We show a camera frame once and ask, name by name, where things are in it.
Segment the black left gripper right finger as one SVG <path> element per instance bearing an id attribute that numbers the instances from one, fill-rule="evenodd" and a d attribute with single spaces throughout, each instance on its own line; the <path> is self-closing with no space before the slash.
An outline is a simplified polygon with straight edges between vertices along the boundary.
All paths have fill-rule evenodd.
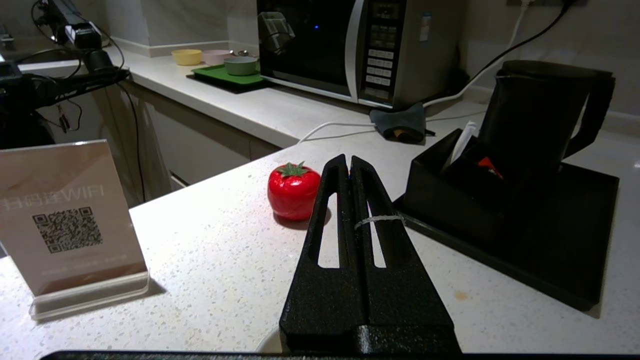
<path id="1" fill-rule="evenodd" d="M 364 287 L 362 354 L 459 354 L 454 323 L 380 176 L 354 156 L 350 164 L 355 235 Z"/>

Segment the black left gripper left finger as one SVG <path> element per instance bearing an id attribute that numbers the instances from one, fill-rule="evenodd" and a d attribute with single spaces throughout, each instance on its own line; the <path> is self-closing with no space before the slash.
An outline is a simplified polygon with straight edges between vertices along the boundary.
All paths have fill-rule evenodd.
<path id="1" fill-rule="evenodd" d="M 337 268 L 319 265 L 329 199 L 336 195 Z M 325 164 L 302 251 L 279 319 L 284 353 L 354 354 L 365 324 L 361 260 L 345 155 Z"/>

